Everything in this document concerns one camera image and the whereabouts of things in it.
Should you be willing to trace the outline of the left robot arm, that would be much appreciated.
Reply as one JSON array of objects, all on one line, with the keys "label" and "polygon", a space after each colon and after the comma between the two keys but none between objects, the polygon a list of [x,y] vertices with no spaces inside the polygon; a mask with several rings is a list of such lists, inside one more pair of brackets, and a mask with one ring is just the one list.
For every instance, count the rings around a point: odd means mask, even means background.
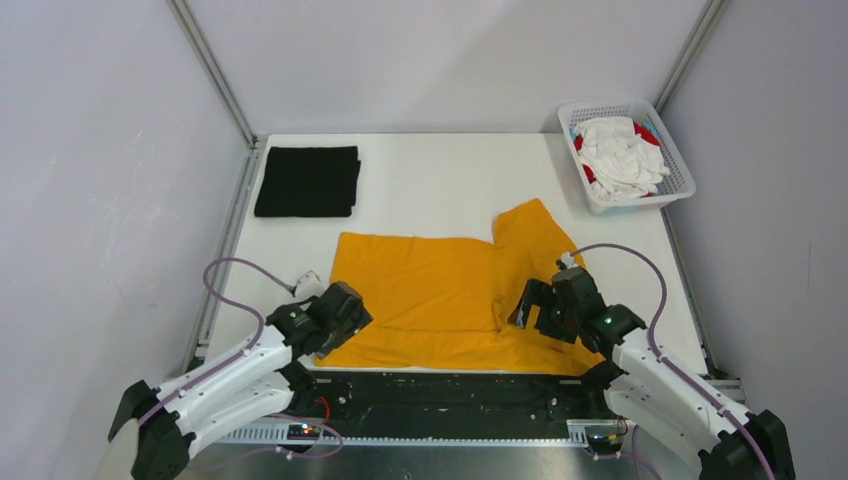
[{"label": "left robot arm", "polygon": [[157,387],[139,380],[122,394],[99,479],[175,479],[202,450],[265,416],[302,416],[316,380],[303,357],[323,358],[372,320],[361,295],[334,282],[279,306],[221,357]]}]

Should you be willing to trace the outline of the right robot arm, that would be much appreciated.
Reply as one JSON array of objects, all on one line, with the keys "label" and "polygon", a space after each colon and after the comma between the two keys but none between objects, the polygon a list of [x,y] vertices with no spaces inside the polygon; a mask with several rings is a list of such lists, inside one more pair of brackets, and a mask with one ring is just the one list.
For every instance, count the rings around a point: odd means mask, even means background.
[{"label": "right robot arm", "polygon": [[787,429],[679,366],[628,307],[607,304],[582,267],[562,267],[548,282],[530,279],[509,317],[555,340],[580,342],[603,360],[581,377],[584,410],[611,412],[642,427],[701,479],[793,479]]}]

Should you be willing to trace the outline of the yellow t shirt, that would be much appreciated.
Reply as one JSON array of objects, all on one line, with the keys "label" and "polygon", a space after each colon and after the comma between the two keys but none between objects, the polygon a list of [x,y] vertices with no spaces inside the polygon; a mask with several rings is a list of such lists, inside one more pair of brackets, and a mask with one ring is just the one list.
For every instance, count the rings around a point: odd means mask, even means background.
[{"label": "yellow t shirt", "polygon": [[581,343],[511,326],[527,281],[548,281],[576,245],[539,199],[499,214],[490,242],[345,232],[331,278],[372,322],[319,367],[509,371],[580,376],[602,361]]}]

